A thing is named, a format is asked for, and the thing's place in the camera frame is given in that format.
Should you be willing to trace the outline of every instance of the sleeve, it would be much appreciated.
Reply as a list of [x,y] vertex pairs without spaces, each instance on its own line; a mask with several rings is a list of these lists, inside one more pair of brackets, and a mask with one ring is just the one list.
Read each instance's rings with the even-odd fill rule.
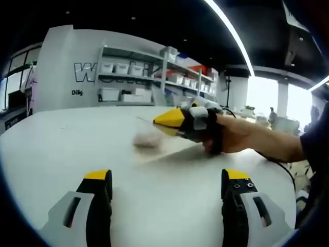
[[300,137],[303,152],[312,171],[328,169],[329,156],[329,103],[318,122]]

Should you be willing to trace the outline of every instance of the white table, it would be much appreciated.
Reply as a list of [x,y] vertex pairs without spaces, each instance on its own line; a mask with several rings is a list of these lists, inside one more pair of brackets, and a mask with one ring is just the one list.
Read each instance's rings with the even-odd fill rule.
[[247,172],[295,224],[295,192],[279,166],[253,150],[208,158],[200,144],[166,138],[159,151],[132,145],[166,107],[102,107],[37,113],[0,137],[3,169],[34,228],[91,171],[113,173],[113,246],[221,246],[221,171]]

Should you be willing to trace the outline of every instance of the metal shelving unit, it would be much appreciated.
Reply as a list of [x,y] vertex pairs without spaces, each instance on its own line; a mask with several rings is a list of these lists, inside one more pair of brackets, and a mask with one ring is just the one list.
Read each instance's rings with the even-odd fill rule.
[[[200,85],[201,82],[205,82],[206,84],[213,82],[209,77],[202,75],[201,69],[199,72],[196,72],[192,69],[183,67],[177,63],[169,62],[168,61],[168,54],[166,53],[164,58],[160,57],[158,55],[154,54],[149,54],[147,52],[142,52],[138,50],[133,50],[133,49],[128,49],[128,48],[122,48],[122,47],[115,47],[115,46],[102,46],[100,48],[99,52],[99,57],[98,57],[98,65],[102,63],[102,59],[105,57],[115,57],[115,58],[126,58],[130,60],[136,60],[136,61],[143,61],[143,62],[148,62],[150,63],[150,68],[149,68],[149,74],[148,76],[134,76],[134,75],[123,75],[123,74],[117,74],[117,73],[101,73],[99,70],[100,66],[97,67],[96,70],[96,78],[101,78],[101,79],[109,79],[109,78],[121,78],[121,79],[134,79],[134,80],[139,80],[139,81],[144,81],[144,82],[149,82],[149,83],[160,83],[160,88],[162,92],[165,91],[165,86],[167,85],[172,85],[176,86],[182,89],[186,90],[191,90],[196,92],[196,95],[200,95]],[[152,72],[154,71],[153,68],[154,66],[159,66],[162,68],[162,75],[161,78],[153,78],[151,77]],[[180,85],[175,82],[167,81],[167,70],[172,69],[176,70],[182,74],[194,77],[197,79],[198,84],[197,88],[194,89],[192,87],[188,87],[185,85]],[[135,105],[151,105],[153,103],[144,103],[144,102],[121,102],[121,101],[107,101],[107,102],[102,102],[102,104],[108,103],[109,105],[132,105],[135,103]]]

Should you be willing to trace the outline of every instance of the black cable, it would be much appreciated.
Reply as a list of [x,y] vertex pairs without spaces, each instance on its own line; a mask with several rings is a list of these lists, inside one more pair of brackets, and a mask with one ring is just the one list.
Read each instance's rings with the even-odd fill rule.
[[[236,118],[235,114],[230,109],[228,109],[228,108],[222,108],[222,110],[228,111],[229,113],[231,113],[233,115],[233,117]],[[273,162],[273,163],[277,164],[278,166],[282,167],[289,174],[289,176],[290,176],[290,178],[291,178],[291,180],[293,182],[293,185],[294,185],[294,190],[296,191],[295,179],[294,179],[293,175],[291,175],[290,171],[287,168],[285,168],[282,164],[280,164],[279,161],[276,161],[276,160],[274,160],[272,158],[268,158],[268,157],[262,155],[260,152],[258,152],[256,150],[255,150],[255,152],[258,153],[259,155],[261,155],[262,157],[266,158],[268,161]]]

